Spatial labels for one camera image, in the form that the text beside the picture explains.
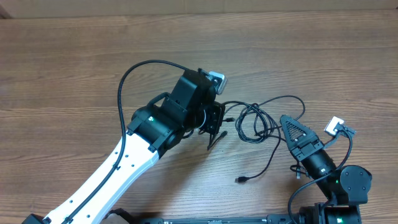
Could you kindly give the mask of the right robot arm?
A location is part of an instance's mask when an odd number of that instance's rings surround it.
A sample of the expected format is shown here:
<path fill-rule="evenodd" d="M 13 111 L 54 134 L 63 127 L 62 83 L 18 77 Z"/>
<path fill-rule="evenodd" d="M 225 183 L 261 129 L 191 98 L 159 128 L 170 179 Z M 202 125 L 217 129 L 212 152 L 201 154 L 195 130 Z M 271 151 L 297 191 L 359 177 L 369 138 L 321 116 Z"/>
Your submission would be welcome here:
<path fill-rule="evenodd" d="M 327 124 L 324 132 L 331 136 L 323 143 L 310 128 L 290 116 L 280 117 L 288 150 L 298 162 L 297 168 L 312 181 L 297 189 L 289 198 L 286 223 L 361 223 L 359 206 L 368 202 L 372 175 L 361 166 L 346 165 L 356 131 L 336 116 Z M 326 148 L 333 145 L 340 136 L 348 139 L 348 151 L 339 165 L 327 154 Z M 317 185 L 326 197 L 326 202 L 300 208 L 292 212 L 293 199 L 304 189 Z"/>

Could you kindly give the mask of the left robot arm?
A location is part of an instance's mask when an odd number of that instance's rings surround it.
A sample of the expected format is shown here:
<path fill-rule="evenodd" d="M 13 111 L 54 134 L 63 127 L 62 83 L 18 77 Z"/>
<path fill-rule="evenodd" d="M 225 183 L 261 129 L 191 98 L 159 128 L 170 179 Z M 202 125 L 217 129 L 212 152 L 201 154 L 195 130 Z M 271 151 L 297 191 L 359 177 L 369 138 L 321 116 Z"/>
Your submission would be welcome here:
<path fill-rule="evenodd" d="M 225 107 L 216 102 L 227 79 L 221 73 L 186 70 L 171 93 L 139 108 L 109 157 L 65 202 L 48 215 L 30 214 L 24 223 L 100 223 L 131 184 L 185 133 L 218 134 Z"/>

